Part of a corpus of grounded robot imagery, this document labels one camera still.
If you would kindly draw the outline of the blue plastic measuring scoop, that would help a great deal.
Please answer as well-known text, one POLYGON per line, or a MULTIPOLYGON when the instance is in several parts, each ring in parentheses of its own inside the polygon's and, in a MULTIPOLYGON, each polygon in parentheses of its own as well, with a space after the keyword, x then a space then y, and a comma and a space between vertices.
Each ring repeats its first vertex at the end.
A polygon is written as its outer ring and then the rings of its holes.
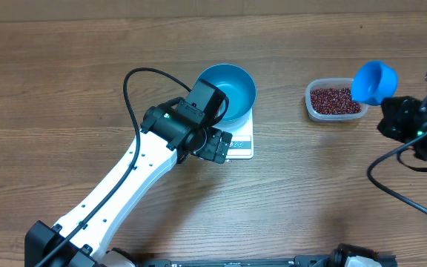
POLYGON ((378 106, 384 98, 392 97, 398 86, 396 71, 381 61, 363 65, 351 85, 351 98, 355 102, 378 106))

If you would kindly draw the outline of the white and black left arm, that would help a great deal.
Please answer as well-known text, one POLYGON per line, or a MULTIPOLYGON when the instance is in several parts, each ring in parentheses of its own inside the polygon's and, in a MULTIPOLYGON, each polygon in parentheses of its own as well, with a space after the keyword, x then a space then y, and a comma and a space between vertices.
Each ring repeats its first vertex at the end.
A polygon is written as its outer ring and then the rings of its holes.
POLYGON ((185 102, 149 108, 128 150, 89 195, 53 226, 31 227, 24 264, 134 266, 127 253, 108 248, 111 240, 149 188, 186 156, 225 162, 232 135, 212 127, 215 116, 185 102))

